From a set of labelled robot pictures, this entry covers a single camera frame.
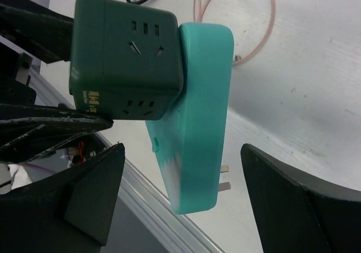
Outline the dark green cube socket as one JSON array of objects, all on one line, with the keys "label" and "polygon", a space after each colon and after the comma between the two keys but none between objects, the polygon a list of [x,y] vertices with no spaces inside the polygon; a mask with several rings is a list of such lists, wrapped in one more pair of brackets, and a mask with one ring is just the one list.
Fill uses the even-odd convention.
[{"label": "dark green cube socket", "polygon": [[82,112],[159,120],[184,75],[176,16],[115,0],[76,0],[69,92]]}]

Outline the teal triangular power socket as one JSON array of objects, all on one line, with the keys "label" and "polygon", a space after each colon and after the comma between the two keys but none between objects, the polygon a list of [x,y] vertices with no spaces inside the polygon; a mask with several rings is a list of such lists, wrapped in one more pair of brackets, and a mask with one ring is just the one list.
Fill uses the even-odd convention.
[{"label": "teal triangular power socket", "polygon": [[183,215],[217,202],[234,37],[220,24],[179,28],[184,87],[162,119],[146,127],[171,208]]}]

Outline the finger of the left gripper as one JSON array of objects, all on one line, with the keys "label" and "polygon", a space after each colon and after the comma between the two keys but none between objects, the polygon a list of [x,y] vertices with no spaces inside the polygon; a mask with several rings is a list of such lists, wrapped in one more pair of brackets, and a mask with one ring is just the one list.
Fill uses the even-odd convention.
[{"label": "finger of the left gripper", "polygon": [[31,162],[112,125],[108,117],[74,109],[2,103],[1,162]]},{"label": "finger of the left gripper", "polygon": [[1,0],[1,36],[41,61],[70,61],[73,19],[31,0]]}]

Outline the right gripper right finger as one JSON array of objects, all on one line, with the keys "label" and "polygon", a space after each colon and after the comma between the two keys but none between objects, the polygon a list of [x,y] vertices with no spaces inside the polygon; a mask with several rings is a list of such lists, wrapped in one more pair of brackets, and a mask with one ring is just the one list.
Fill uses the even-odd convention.
[{"label": "right gripper right finger", "polygon": [[360,252],[360,192],[285,164],[250,144],[240,150],[264,252]]}]

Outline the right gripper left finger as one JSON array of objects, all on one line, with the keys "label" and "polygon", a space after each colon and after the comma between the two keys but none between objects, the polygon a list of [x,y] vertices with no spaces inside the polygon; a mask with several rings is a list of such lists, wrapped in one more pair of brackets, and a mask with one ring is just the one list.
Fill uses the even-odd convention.
[{"label": "right gripper left finger", "polygon": [[100,252],[125,164],[118,143],[90,160],[1,195],[1,252]]}]

